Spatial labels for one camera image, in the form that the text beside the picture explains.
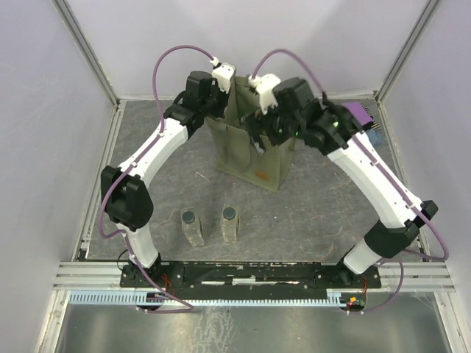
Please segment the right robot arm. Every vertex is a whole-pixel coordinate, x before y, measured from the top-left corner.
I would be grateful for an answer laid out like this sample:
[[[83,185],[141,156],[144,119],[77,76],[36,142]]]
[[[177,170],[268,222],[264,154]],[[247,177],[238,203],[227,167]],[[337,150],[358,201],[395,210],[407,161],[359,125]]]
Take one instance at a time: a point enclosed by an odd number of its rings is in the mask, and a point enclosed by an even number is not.
[[[259,108],[241,119],[257,152],[266,150],[265,133],[273,146],[290,138],[302,140],[336,164],[355,183],[378,214],[378,222],[348,251],[336,270],[344,287],[356,286],[364,272],[391,259],[430,225],[438,207],[415,196],[383,163],[358,119],[327,94],[314,97],[306,80],[281,80],[274,74],[251,76]]]

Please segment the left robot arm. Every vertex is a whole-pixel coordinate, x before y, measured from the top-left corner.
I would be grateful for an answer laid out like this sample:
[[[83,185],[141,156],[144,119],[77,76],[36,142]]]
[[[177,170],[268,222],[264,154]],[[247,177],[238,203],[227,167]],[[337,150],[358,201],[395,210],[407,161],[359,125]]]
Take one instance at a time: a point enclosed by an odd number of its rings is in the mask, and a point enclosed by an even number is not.
[[[101,215],[116,224],[130,247],[131,261],[139,265],[137,278],[147,287],[158,285],[160,254],[152,241],[149,220],[154,211],[149,186],[165,161],[204,123],[221,117],[227,106],[235,69],[224,63],[210,73],[192,71],[172,104],[165,110],[164,125],[117,167],[101,172]]]

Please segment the green canvas bag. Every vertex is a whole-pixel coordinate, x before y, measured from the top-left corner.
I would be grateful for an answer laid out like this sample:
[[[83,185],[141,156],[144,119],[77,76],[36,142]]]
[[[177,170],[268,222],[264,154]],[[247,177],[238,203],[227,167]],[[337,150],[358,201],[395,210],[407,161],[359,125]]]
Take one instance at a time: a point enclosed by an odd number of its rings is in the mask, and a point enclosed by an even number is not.
[[[231,92],[223,118],[207,117],[216,147],[215,168],[271,192],[279,189],[288,176],[295,153],[296,140],[291,138],[280,146],[272,146],[265,135],[261,139],[264,154],[256,152],[249,141],[240,118],[258,108],[258,99],[250,91],[248,79],[237,76],[231,80]]]

